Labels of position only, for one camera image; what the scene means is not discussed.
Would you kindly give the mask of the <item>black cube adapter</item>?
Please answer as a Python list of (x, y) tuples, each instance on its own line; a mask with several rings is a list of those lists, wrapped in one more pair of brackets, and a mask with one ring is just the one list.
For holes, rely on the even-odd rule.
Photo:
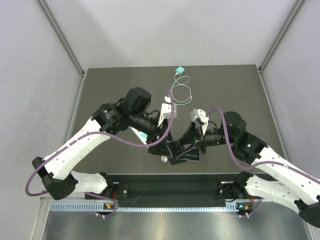
[(168, 147), (169, 147), (171, 154), (172, 154), (172, 157), (169, 158), (168, 161), (172, 166), (186, 162), (186, 160), (178, 160), (178, 155), (182, 153), (180, 140), (175, 140), (175, 141), (169, 142)]

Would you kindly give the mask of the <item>white power strip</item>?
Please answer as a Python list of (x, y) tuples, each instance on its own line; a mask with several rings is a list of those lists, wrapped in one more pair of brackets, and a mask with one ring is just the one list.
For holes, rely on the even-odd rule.
[(134, 127), (130, 127), (132, 132), (138, 137), (138, 139), (144, 144), (147, 144), (148, 135), (140, 130), (135, 129)]

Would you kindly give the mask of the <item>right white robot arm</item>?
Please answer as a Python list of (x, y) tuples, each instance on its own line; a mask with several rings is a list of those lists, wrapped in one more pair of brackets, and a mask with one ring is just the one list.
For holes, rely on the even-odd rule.
[(247, 132), (242, 117), (229, 111), (221, 113), (221, 127), (208, 130), (209, 114), (194, 109), (190, 114), (192, 130), (187, 139), (203, 154), (206, 147), (226, 145), (234, 163), (242, 169), (232, 183), (233, 194), (263, 198), (287, 207), (305, 222), (320, 226), (320, 180), (281, 157), (267, 143)]

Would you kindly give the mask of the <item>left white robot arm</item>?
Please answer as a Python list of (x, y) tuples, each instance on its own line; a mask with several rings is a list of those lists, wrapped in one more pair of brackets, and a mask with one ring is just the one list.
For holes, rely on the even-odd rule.
[[(72, 193), (84, 193), (95, 198), (109, 198), (114, 191), (113, 182), (104, 173), (81, 173), (74, 167), (100, 144), (113, 138), (127, 145), (141, 148), (154, 147), (169, 134), (171, 124), (161, 133), (156, 120), (144, 116), (151, 103), (151, 94), (141, 87), (131, 88), (116, 103), (102, 104), (84, 126), (54, 153), (32, 161), (35, 173), (41, 178), (47, 193), (61, 200)], [(118, 132), (128, 127), (151, 136), (148, 144), (137, 144), (121, 139)]]

